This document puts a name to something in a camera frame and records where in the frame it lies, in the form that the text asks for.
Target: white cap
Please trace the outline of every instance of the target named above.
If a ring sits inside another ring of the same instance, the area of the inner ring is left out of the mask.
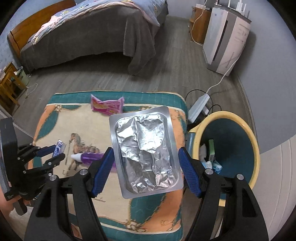
[[[82,161],[81,161],[81,155],[82,155],[82,153],[72,154],[72,155],[71,155],[71,158],[74,159],[75,161],[80,161],[80,162],[82,162]]]

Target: pink wrapper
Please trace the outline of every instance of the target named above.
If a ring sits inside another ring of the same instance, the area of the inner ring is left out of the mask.
[[[122,113],[123,105],[123,97],[119,98],[118,100],[101,101],[95,96],[91,95],[91,109],[105,115]]]

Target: silver bolt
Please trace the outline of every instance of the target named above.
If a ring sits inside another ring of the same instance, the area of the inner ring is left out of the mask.
[[[237,174],[237,179],[238,180],[243,180],[244,179],[244,176],[242,174]]]
[[[213,172],[213,170],[212,169],[209,169],[209,168],[207,168],[206,170],[205,170],[205,172],[206,172],[206,174],[208,174],[208,175],[212,175],[214,172]]]
[[[49,178],[51,181],[54,181],[54,180],[56,180],[57,179],[57,175],[52,175],[52,176],[50,176],[50,178]]]
[[[82,170],[80,170],[80,175],[86,175],[87,173],[88,173],[88,170],[87,169],[82,169]]]

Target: white power adapter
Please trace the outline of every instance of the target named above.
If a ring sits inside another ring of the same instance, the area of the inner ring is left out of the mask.
[[[203,112],[204,115],[209,113],[208,108],[205,106],[209,98],[210,96],[208,94],[204,94],[193,104],[193,106],[188,111],[188,120],[190,123],[193,123],[201,112]]]

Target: gray bed skirt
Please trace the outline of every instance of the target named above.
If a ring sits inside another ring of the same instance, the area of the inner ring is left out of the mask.
[[[167,3],[157,17],[163,24]],[[154,36],[159,27],[148,23],[139,9],[111,6],[72,19],[44,36],[36,45],[21,50],[23,66],[32,72],[80,56],[123,52],[132,57],[128,72],[136,75],[156,54]]]

